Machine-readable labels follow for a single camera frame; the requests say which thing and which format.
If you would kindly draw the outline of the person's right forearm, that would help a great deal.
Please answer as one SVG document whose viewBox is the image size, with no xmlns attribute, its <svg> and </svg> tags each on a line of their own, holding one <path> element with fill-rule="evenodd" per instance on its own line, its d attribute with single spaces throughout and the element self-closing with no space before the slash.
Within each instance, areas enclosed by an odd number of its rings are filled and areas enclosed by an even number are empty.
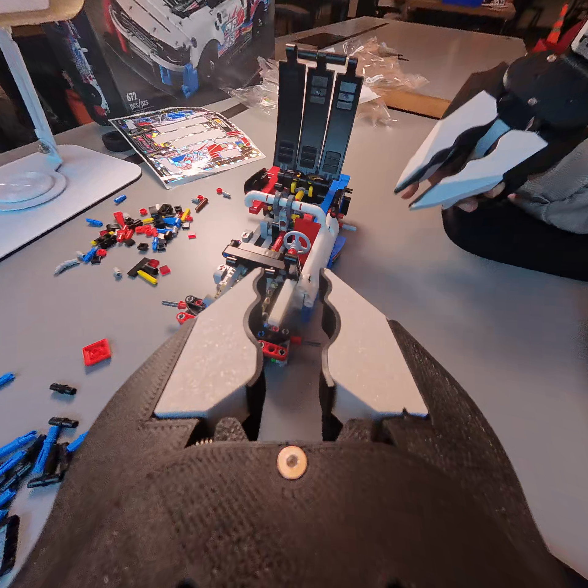
<svg viewBox="0 0 588 588">
<path fill-rule="evenodd" d="M 508 196 L 530 216 L 558 229 L 587 234 L 587 141 L 547 172 Z"/>
</svg>

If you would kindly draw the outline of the red square lego plate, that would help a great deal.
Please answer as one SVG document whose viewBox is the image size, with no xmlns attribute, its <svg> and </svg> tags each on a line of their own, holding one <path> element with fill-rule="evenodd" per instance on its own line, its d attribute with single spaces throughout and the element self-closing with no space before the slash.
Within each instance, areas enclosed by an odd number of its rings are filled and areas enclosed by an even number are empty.
<svg viewBox="0 0 588 588">
<path fill-rule="evenodd" d="M 107 338 L 93 342 L 82 349 L 84 365 L 92 367 L 112 357 L 111 347 Z"/>
</svg>

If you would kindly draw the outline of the lego car model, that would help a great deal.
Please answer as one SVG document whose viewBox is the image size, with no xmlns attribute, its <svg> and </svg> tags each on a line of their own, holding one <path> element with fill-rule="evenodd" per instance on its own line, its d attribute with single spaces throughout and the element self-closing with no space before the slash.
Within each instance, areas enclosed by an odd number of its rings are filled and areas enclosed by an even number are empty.
<svg viewBox="0 0 588 588">
<path fill-rule="evenodd" d="M 268 361 L 284 366 L 291 344 L 302 340 L 290 326 L 315 304 L 320 270 L 341 252 L 350 204 L 343 162 L 359 105 L 363 77 L 345 55 L 286 46 L 278 64 L 277 125 L 273 166 L 251 176 L 245 205 L 261 215 L 222 252 L 217 290 L 206 299 L 179 303 L 180 325 L 191 321 L 254 269 L 262 269 L 261 308 L 250 320 Z"/>
</svg>

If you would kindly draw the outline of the crumpled clear plastic bags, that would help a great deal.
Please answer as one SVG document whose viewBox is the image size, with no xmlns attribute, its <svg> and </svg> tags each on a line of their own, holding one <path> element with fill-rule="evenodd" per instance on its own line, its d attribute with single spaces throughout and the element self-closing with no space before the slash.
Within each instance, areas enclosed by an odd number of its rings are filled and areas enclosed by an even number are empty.
<svg viewBox="0 0 588 588">
<path fill-rule="evenodd" d="M 373 126 L 393 123 L 392 116 L 385 110 L 383 94 L 386 91 L 415 91 L 428 83 L 420 74 L 405 72 L 401 67 L 404 58 L 375 36 L 345 41 L 342 54 L 357 59 L 357 73 L 364 78 L 357 115 Z M 228 82 L 222 90 L 248 108 L 271 114 L 277 110 L 278 61 L 259 57 L 258 65 L 258 82 L 241 87 L 237 87 L 236 82 Z"/>
</svg>

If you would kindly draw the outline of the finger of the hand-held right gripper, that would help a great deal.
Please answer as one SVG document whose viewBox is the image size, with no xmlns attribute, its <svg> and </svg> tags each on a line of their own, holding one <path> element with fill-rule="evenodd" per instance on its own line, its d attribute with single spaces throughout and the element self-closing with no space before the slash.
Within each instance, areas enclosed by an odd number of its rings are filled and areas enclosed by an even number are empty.
<svg viewBox="0 0 588 588">
<path fill-rule="evenodd" d="M 504 175 L 548 143 L 536 132 L 510 130 L 502 135 L 488 155 L 469 161 L 457 174 L 446 176 L 410 204 L 411 210 L 445 208 L 466 198 L 490 191 Z"/>
<path fill-rule="evenodd" d="M 429 135 L 409 159 L 394 188 L 396 194 L 427 180 L 444 167 L 460 145 L 474 143 L 482 128 L 488 128 L 497 117 L 497 100 L 481 91 L 462 106 L 437 121 Z"/>
</svg>

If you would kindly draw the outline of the pile of small lego pieces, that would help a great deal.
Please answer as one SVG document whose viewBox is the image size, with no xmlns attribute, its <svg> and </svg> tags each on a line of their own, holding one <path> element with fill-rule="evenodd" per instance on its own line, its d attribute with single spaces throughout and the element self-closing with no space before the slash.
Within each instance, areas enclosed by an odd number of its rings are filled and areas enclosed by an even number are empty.
<svg viewBox="0 0 588 588">
<path fill-rule="evenodd" d="M 114 280 L 119 282 L 124 276 L 131 279 L 140 277 L 156 285 L 159 278 L 171 275 L 169 263 L 163 263 L 161 256 L 182 235 L 188 241 L 197 240 L 198 235 L 193 228 L 195 217 L 209 204 L 207 196 L 197 194 L 190 200 L 190 206 L 156 203 L 140 208 L 137 217 L 121 211 L 114 212 L 113 221 L 109 224 L 87 217 L 87 226 L 99 230 L 89 250 L 78 251 L 74 257 L 57 264 L 52 276 L 58 278 L 80 266 L 98 266 L 106 260 L 110 251 L 121 247 L 135 251 L 139 261 L 127 271 L 113 267 Z"/>
</svg>

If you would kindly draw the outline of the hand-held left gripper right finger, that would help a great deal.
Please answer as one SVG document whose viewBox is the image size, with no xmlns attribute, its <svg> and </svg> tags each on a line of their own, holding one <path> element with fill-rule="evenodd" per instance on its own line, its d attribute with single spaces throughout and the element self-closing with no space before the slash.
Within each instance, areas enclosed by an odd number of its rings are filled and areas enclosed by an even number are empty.
<svg viewBox="0 0 588 588">
<path fill-rule="evenodd" d="M 324 419 L 382 420 L 429 410 L 386 316 L 329 269 L 319 276 Z"/>
</svg>

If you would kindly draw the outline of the black rubber tire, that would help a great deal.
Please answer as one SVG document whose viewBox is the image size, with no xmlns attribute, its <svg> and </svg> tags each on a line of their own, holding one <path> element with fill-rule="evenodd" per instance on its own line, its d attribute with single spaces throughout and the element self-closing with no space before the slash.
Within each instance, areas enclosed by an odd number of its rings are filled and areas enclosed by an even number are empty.
<svg viewBox="0 0 588 588">
<path fill-rule="evenodd" d="M 117 130 L 109 131 L 101 136 L 102 143 L 109 152 L 121 153 L 121 152 L 135 152 L 135 148 L 132 143 Z"/>
</svg>

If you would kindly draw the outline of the dark lego set box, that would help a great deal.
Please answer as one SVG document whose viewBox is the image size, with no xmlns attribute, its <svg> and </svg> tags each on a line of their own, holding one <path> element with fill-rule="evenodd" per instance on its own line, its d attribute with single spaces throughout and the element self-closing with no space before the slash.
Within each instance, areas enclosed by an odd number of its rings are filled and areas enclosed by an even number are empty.
<svg viewBox="0 0 588 588">
<path fill-rule="evenodd" d="M 85 1 L 43 25 L 93 121 L 200 107 L 259 81 L 275 52 L 273 1 Z"/>
</svg>

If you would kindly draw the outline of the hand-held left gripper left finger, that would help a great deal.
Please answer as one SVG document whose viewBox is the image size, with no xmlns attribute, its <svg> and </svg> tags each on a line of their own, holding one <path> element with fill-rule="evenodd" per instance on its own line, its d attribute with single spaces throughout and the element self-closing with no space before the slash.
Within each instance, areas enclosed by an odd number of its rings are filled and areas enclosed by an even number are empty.
<svg viewBox="0 0 588 588">
<path fill-rule="evenodd" d="M 263 270 L 250 271 L 192 321 L 192 330 L 154 410 L 158 419 L 260 419 L 263 355 L 249 326 Z"/>
</svg>

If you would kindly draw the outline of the pile of blue black pins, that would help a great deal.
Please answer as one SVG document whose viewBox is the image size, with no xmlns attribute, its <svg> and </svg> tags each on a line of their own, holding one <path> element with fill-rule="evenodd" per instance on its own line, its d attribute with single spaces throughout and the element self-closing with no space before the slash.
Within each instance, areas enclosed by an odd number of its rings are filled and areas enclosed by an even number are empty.
<svg viewBox="0 0 588 588">
<path fill-rule="evenodd" d="M 1 577 L 17 558 L 20 517 L 11 513 L 13 501 L 23 486 L 43 489 L 63 481 L 75 454 L 66 448 L 75 439 L 60 437 L 78 426 L 73 417 L 52 416 L 47 431 L 31 430 L 1 446 Z"/>
</svg>

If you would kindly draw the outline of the holographic sticker sheet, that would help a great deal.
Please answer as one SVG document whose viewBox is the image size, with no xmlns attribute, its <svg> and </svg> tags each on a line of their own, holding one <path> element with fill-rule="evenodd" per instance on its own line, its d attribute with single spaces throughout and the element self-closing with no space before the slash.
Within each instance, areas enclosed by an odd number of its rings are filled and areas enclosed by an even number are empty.
<svg viewBox="0 0 588 588">
<path fill-rule="evenodd" d="M 230 119 L 205 107 L 166 107 L 109 123 L 166 189 L 265 158 Z"/>
</svg>

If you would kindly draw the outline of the white book stand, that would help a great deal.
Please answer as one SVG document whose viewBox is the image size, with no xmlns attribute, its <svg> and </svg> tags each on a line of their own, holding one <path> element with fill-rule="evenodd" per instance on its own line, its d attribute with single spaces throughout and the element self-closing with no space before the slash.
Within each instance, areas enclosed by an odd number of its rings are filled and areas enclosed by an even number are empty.
<svg viewBox="0 0 588 588">
<path fill-rule="evenodd" d="M 138 180 L 136 164 L 78 145 L 58 145 L 18 45 L 16 26 L 71 19 L 84 1 L 1 13 L 1 50 L 32 119 L 37 152 L 1 166 L 1 259 Z"/>
</svg>

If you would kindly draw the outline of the person's right hand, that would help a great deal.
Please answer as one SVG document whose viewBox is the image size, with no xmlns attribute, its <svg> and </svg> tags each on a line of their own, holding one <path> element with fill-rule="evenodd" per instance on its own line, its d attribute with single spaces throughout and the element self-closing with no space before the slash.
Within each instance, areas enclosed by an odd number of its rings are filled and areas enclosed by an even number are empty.
<svg viewBox="0 0 588 588">
<path fill-rule="evenodd" d="M 506 200 L 514 202 L 517 199 L 520 199 L 519 195 L 516 192 L 507 190 L 505 182 L 500 182 L 495 187 L 486 192 L 483 192 L 482 194 L 469 196 L 468 198 L 462 199 L 461 201 L 454 204 L 453 208 L 462 210 L 466 213 L 471 213 L 479 209 L 487 202 L 500 202 Z"/>
</svg>

